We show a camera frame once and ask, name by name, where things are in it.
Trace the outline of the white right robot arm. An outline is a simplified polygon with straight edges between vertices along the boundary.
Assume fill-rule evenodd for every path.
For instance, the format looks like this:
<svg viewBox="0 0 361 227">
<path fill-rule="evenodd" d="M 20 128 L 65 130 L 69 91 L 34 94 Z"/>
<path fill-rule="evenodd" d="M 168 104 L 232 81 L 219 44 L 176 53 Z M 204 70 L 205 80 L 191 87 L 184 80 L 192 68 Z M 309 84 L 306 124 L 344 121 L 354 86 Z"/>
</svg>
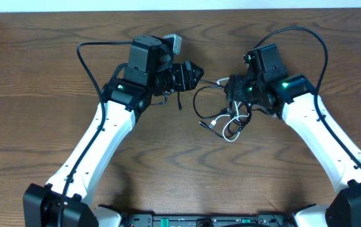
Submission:
<svg viewBox="0 0 361 227">
<path fill-rule="evenodd" d="M 229 101 L 259 105 L 298 133 L 325 170 L 336 197 L 328 206 L 310 205 L 291 215 L 294 226 L 361 226 L 361 150 L 324 106 L 303 74 L 289 76 L 275 44 L 244 55 L 248 72 L 232 75 Z"/>
</svg>

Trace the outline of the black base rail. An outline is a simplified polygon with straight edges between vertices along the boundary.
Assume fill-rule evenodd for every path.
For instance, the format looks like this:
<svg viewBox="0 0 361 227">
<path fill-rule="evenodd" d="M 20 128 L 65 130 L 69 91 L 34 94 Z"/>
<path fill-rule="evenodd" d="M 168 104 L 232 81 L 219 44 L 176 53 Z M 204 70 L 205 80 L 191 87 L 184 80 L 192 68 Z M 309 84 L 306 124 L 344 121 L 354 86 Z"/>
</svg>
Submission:
<svg viewBox="0 0 361 227">
<path fill-rule="evenodd" d="M 248 215 L 158 215 L 120 213 L 120 219 L 103 226 L 118 227 L 198 227 L 198 226 L 266 226 L 288 227 L 295 223 L 283 214 L 264 212 Z"/>
</svg>

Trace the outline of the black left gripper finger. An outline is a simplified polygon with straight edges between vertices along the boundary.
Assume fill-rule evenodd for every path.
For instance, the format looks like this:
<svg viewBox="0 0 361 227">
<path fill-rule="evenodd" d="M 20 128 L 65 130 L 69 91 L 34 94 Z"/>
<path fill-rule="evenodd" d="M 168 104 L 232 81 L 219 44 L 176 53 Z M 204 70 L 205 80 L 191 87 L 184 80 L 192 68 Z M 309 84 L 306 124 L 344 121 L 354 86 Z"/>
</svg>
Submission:
<svg viewBox="0 0 361 227">
<path fill-rule="evenodd" d="M 188 68 L 194 78 L 201 78 L 204 75 L 204 69 L 192 61 L 188 61 Z"/>
<path fill-rule="evenodd" d="M 194 90 L 199 81 L 201 80 L 201 76 L 192 76 L 192 78 L 190 79 L 190 90 Z"/>
</svg>

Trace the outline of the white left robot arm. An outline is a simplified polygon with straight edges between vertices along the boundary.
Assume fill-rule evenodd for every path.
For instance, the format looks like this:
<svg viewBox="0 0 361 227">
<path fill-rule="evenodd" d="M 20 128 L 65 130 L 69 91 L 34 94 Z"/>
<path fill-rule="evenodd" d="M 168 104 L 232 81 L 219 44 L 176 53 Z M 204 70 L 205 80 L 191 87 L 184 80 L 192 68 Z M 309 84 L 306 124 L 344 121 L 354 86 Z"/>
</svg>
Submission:
<svg viewBox="0 0 361 227">
<path fill-rule="evenodd" d="M 139 35 L 129 41 L 126 63 L 99 87 L 93 120 L 74 151 L 44 186 L 30 184 L 23 196 L 25 226 L 120 226 L 121 215 L 92 210 L 93 197 L 118 145 L 134 128 L 154 96 L 196 88 L 204 74 L 191 61 L 175 63 L 182 39 L 176 34 Z"/>
</svg>

